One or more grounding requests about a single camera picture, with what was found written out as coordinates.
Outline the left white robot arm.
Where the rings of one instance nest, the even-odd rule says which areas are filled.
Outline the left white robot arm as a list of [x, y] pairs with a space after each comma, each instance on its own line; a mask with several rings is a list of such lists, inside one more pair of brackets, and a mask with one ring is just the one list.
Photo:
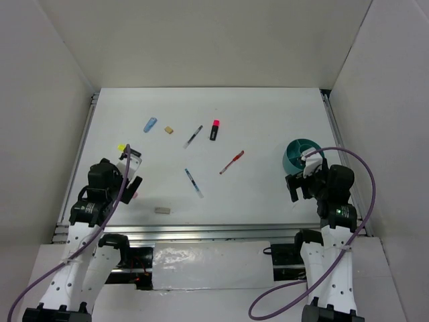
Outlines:
[[91, 321], [95, 301], [114, 267], [132, 260], [125, 235], [104, 232], [119, 203], [129, 204], [142, 182], [141, 158], [123, 152], [117, 164], [103, 158], [90, 167], [88, 183], [70, 208], [68, 237], [60, 268], [37, 307], [23, 321]]

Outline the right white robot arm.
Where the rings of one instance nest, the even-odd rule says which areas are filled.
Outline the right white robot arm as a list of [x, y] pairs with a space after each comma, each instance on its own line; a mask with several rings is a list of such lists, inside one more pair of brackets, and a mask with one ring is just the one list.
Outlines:
[[308, 304], [302, 321], [363, 321], [353, 293], [353, 255], [348, 241], [357, 230], [357, 211], [350, 204], [354, 172], [322, 163], [312, 174], [288, 175], [291, 200], [315, 199], [320, 229], [302, 229], [292, 254], [306, 271]]

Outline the pink black highlighter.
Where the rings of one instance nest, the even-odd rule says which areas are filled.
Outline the pink black highlighter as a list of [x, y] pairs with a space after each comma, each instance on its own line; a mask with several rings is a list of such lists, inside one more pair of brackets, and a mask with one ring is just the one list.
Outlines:
[[219, 125], [220, 125], [220, 121], [218, 119], [215, 119], [212, 123], [212, 127], [211, 127], [211, 131], [210, 131], [210, 141], [215, 141], [217, 138], [217, 134], [219, 131]]

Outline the red gel pen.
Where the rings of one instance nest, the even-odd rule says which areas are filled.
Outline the red gel pen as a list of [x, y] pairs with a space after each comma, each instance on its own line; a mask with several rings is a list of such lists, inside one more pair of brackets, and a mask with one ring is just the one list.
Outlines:
[[242, 155], [244, 155], [245, 151], [241, 150], [220, 172], [219, 174], [222, 175], [223, 173], [225, 173], [227, 171], [227, 169], [236, 161], [238, 161], [238, 159], [240, 159], [240, 157], [242, 157]]

